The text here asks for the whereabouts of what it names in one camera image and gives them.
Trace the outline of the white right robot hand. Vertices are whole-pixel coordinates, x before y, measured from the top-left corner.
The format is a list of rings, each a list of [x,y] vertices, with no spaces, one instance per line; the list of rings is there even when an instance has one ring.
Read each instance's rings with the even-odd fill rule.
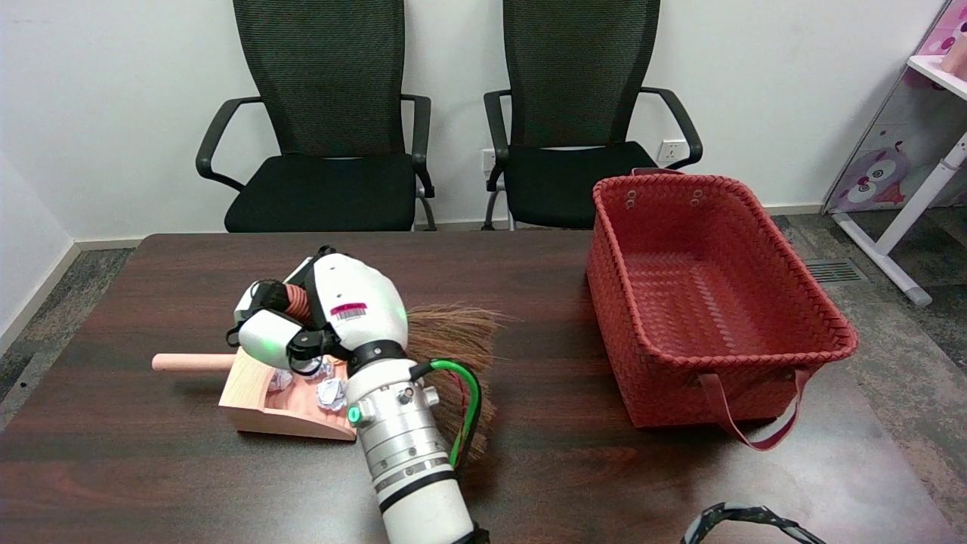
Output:
[[[255,281],[235,307],[227,343],[270,367],[315,376],[326,356],[353,375],[404,359],[408,316],[396,286],[366,263],[322,246],[283,281]]]

